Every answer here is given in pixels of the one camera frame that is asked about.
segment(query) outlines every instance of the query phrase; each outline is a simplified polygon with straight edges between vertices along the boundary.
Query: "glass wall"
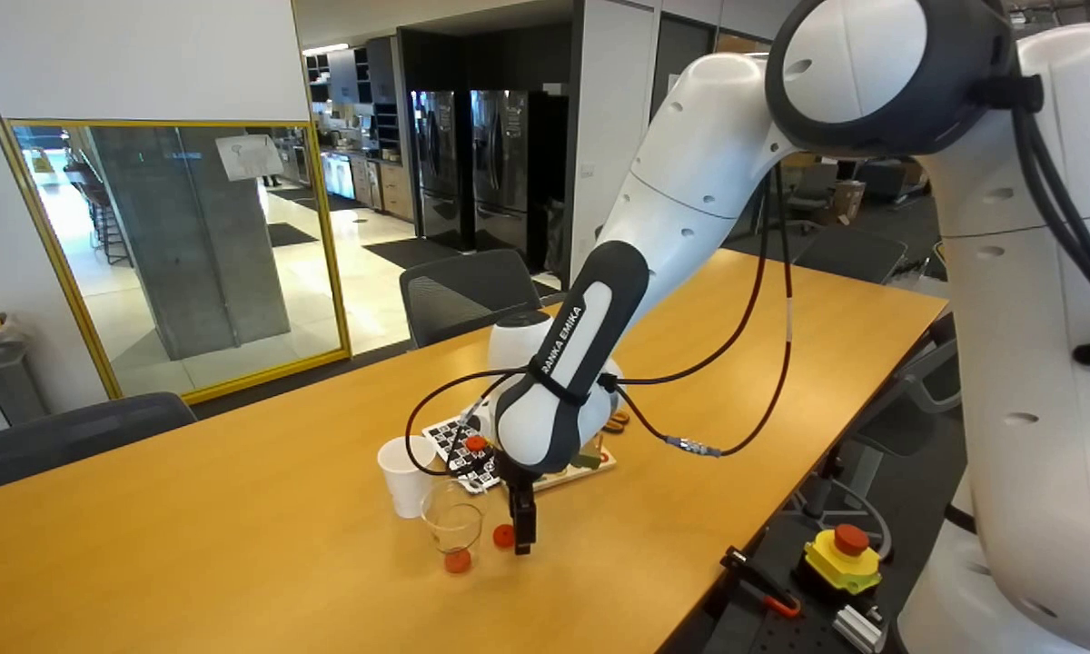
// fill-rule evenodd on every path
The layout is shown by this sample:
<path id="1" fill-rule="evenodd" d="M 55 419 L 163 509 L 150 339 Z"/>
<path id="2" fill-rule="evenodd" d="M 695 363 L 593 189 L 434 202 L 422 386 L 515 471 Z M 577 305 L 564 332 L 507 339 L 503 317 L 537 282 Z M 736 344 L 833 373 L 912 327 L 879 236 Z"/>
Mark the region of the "glass wall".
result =
<path id="1" fill-rule="evenodd" d="M 222 396 L 347 356 L 308 125 L 15 125 L 119 391 Z"/>

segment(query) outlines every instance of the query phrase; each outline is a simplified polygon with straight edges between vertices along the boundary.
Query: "paper cup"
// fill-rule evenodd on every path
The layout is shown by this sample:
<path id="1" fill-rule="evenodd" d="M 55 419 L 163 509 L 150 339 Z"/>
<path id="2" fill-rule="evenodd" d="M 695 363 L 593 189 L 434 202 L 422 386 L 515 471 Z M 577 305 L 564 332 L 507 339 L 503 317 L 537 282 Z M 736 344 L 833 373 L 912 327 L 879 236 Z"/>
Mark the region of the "paper cup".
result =
<path id="1" fill-rule="evenodd" d="M 422 464 L 434 462 L 434 452 L 431 452 L 431 445 L 426 437 L 411 437 L 411 454 Z M 400 521 L 417 521 L 426 514 L 431 475 L 426 475 L 426 471 L 417 471 L 411 464 L 411 457 L 402 452 L 402 437 L 397 437 L 385 448 L 379 448 L 374 462 L 385 471 L 397 515 Z"/>

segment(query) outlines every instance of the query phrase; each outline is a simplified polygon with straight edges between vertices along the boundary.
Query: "wooden table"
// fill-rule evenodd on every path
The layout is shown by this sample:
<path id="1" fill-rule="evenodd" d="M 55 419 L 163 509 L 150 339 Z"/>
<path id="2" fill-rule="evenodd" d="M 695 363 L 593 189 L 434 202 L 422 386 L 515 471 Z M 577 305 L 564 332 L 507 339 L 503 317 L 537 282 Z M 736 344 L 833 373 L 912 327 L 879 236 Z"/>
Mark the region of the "wooden table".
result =
<path id="1" fill-rule="evenodd" d="M 717 256 L 618 360 L 698 360 L 749 277 L 750 259 Z M 0 650 L 655 650 L 943 308 L 801 270 L 796 294 L 788 391 L 741 457 L 698 462 L 629 426 L 612 471 L 537 498 L 535 555 L 484 541 L 463 577 L 440 569 L 422 522 L 391 521 L 374 452 L 422 391 L 484 363 L 484 333 L 2 488 Z M 729 445 L 770 396 L 781 333 L 770 267 L 743 343 L 634 401 L 662 429 Z"/>

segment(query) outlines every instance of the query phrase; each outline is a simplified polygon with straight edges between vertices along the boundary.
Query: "refrigerator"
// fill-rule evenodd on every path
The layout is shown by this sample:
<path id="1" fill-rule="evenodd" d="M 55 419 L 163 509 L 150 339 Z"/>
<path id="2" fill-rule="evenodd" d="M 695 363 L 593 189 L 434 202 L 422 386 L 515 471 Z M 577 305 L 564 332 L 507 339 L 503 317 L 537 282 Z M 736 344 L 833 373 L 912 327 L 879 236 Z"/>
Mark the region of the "refrigerator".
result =
<path id="1" fill-rule="evenodd" d="M 564 201 L 565 97 L 545 92 L 468 92 L 473 228 L 545 270 L 547 210 Z"/>
<path id="2" fill-rule="evenodd" d="M 468 95 L 411 92 L 417 236 L 473 247 Z"/>

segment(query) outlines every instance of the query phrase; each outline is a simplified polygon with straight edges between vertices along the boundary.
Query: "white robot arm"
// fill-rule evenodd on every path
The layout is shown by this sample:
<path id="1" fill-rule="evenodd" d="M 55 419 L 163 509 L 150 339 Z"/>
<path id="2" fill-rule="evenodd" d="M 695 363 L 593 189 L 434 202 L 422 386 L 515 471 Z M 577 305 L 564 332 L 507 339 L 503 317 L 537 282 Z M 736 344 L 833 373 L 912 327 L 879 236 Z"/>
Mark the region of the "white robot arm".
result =
<path id="1" fill-rule="evenodd" d="M 908 647 L 1090 650 L 1090 24 L 1016 55 L 991 0 L 806 0 L 766 61 L 695 61 L 545 344 L 495 401 L 500 452 L 531 471 L 577 454 L 618 339 L 796 147 L 933 176 L 977 535 L 943 526 Z"/>

